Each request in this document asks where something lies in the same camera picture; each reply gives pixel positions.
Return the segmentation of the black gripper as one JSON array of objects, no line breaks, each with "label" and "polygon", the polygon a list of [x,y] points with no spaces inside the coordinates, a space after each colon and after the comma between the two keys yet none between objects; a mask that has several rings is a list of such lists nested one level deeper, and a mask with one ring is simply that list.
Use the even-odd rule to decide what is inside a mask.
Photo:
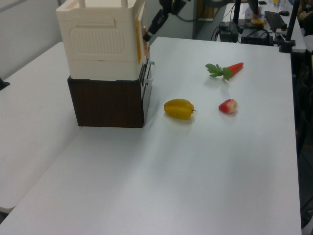
[{"label": "black gripper", "polygon": [[148,42],[158,32],[158,30],[164,25],[168,19],[168,13],[163,9],[159,10],[156,16],[153,18],[152,23],[148,31],[143,35],[143,40]]}]

